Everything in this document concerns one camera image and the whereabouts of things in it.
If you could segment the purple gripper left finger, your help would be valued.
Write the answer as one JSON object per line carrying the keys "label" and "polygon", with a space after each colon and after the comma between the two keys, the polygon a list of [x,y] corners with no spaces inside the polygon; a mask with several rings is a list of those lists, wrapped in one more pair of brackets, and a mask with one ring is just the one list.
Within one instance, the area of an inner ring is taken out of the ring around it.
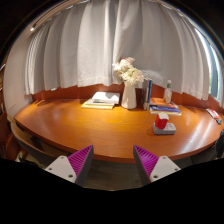
{"label": "purple gripper left finger", "polygon": [[68,157],[59,156],[46,168],[46,171],[79,186],[83,186],[93,159],[93,155],[93,146],[87,146]]}

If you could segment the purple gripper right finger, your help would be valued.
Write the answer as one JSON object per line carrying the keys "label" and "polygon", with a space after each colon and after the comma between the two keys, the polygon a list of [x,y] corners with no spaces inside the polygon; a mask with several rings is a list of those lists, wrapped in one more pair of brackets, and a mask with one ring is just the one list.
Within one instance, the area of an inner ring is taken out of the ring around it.
{"label": "purple gripper right finger", "polygon": [[137,145],[133,146],[133,156],[143,185],[180,170],[167,156],[157,156]]}

